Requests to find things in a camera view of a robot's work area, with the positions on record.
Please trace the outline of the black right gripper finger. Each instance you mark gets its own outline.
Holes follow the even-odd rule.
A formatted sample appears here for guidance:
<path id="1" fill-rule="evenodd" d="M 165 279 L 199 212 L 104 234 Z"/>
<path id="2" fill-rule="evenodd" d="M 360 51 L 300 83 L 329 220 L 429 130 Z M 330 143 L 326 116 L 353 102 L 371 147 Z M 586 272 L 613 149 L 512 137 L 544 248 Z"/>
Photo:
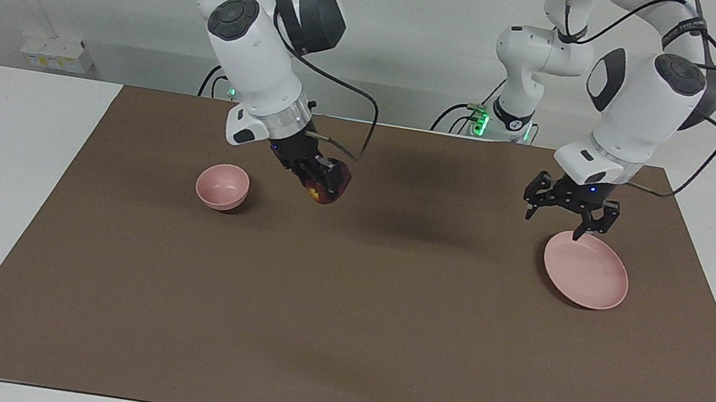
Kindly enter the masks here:
<path id="1" fill-rule="evenodd" d="M 293 165 L 291 170 L 311 197 L 326 195 L 326 174 L 319 168 Z"/>
<path id="2" fill-rule="evenodd" d="M 344 161 L 320 157 L 319 166 L 319 173 L 326 180 L 345 182 L 351 179 L 350 168 Z"/>

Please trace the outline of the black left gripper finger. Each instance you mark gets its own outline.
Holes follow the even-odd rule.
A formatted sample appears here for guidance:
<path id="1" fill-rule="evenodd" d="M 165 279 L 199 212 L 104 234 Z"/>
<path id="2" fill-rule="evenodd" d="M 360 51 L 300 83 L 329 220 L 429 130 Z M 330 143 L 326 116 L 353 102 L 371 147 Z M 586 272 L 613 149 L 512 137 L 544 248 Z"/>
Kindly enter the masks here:
<path id="1" fill-rule="evenodd" d="M 581 222 L 571 234 L 573 242 L 579 241 L 587 233 L 606 234 L 620 215 L 620 204 L 604 202 L 598 207 L 594 203 L 582 203 Z"/>
<path id="2" fill-rule="evenodd" d="M 535 212 L 545 206 L 546 199 L 551 194 L 553 182 L 552 176 L 548 172 L 541 171 L 530 183 L 525 187 L 523 199 L 526 203 L 525 220 L 530 220 Z"/>

